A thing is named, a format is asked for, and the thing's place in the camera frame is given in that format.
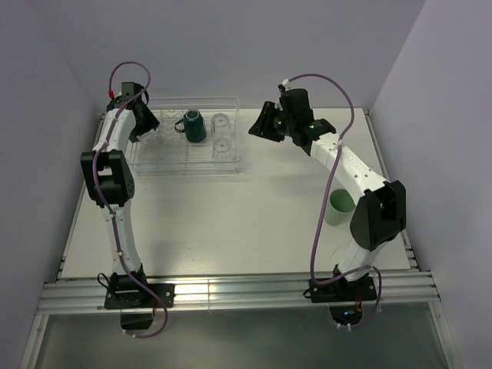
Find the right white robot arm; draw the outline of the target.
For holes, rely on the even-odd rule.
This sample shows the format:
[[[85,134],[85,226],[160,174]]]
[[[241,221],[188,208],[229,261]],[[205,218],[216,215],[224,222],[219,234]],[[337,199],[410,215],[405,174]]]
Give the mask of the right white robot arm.
[[[352,241],[330,281],[337,297],[352,298],[382,248],[406,228],[405,187],[369,168],[329,121],[316,119],[303,88],[283,89],[278,102],[266,101],[248,132],[275,142],[291,138],[329,169],[330,180],[338,180],[351,196],[355,204],[350,222]]]

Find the dark teal mug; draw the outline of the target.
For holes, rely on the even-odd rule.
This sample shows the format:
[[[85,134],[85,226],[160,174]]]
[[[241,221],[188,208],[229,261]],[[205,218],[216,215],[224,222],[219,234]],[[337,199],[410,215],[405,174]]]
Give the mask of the dark teal mug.
[[[197,144],[207,137],[204,119],[199,110],[187,110],[182,119],[175,123],[175,131],[184,133],[188,142]]]

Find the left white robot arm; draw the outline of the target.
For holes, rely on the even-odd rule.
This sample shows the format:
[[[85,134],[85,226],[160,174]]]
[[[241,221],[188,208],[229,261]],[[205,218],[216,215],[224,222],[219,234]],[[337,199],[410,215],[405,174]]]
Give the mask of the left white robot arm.
[[[125,152],[129,143],[154,131],[159,122],[144,102],[145,87],[136,82],[122,83],[121,94],[110,98],[101,137],[91,151],[81,154],[81,169],[88,195],[100,207],[108,231],[112,273],[107,289],[140,307],[147,303],[150,288],[131,225],[135,181]]]

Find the clear acrylic dish rack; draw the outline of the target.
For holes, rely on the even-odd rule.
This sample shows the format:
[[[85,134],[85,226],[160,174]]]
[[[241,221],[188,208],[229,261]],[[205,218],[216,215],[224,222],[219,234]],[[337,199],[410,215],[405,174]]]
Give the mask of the clear acrylic dish rack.
[[[236,97],[152,98],[159,126],[125,156],[138,175],[222,175],[239,169]]]

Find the clear glass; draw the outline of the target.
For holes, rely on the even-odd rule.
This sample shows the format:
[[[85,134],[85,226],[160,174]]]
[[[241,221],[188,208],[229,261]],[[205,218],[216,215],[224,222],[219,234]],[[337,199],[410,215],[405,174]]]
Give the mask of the clear glass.
[[[232,134],[230,118],[225,113],[217,113],[211,118],[211,136],[213,139],[230,138]]]
[[[234,161],[236,156],[232,141],[226,137],[216,138],[213,141],[211,156],[216,162]]]

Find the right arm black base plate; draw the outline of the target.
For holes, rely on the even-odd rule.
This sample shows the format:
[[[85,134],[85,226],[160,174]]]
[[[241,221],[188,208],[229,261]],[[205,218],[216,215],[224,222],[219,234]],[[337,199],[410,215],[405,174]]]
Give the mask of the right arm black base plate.
[[[375,301],[377,298],[374,279],[369,274],[352,282],[342,278],[323,286],[315,285],[312,280],[308,283],[309,287],[303,292],[303,296],[312,303],[355,302],[358,298],[362,301]]]

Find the light green plastic cup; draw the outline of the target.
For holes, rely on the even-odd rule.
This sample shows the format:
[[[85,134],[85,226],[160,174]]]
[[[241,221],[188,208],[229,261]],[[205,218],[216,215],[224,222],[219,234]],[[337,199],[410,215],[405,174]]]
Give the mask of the light green plastic cup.
[[[331,226],[338,226],[353,213],[356,205],[346,189],[333,190],[328,198],[324,220]]]

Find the black box under left base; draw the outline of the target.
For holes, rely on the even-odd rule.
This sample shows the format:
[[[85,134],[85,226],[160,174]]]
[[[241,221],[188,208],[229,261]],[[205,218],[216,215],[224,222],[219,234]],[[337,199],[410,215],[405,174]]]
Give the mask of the black box under left base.
[[[123,313],[120,315],[120,325],[126,331],[145,331],[150,328],[154,317],[152,313]]]

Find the aluminium rail frame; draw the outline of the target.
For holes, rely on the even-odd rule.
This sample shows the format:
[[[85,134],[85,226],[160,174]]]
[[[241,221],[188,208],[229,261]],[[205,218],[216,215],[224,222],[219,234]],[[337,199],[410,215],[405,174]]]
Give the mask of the aluminium rail frame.
[[[433,276],[406,235],[372,271],[382,300],[350,330],[329,304],[304,298],[324,166],[289,141],[248,134],[259,111],[235,117],[239,170],[210,166],[136,175],[135,243],[148,280],[173,284],[154,337],[122,332],[96,275],[111,270],[101,212],[82,192],[61,271],[42,288],[23,368],[459,368]]]

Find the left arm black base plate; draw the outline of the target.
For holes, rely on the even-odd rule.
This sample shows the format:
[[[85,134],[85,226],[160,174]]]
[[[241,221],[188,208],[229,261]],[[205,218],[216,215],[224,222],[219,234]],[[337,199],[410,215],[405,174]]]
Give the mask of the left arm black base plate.
[[[166,308],[172,308],[175,299],[173,284],[150,284],[148,289],[152,294],[136,285],[116,292],[108,292],[105,297],[104,309],[124,310],[138,308],[160,308],[159,297]]]

